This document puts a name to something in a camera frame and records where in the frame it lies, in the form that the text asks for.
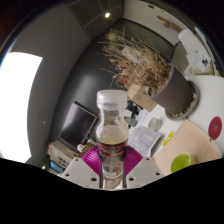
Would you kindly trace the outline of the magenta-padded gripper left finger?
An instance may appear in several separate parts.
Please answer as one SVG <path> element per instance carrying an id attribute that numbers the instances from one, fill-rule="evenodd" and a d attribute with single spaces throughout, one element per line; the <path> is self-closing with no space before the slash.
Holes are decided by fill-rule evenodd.
<path id="1" fill-rule="evenodd" d="M 97 147 L 92 147 L 81 158 L 74 158 L 60 177 L 84 188 L 101 189 L 102 168 Z"/>

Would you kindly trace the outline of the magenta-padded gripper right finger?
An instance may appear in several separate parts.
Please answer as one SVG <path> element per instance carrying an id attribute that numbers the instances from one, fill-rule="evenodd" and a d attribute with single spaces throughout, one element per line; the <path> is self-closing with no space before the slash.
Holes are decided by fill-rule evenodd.
<path id="1" fill-rule="evenodd" d="M 143 157 L 131 146 L 126 147 L 123 165 L 123 188 L 143 187 L 162 178 L 164 174 L 151 157 Z"/>

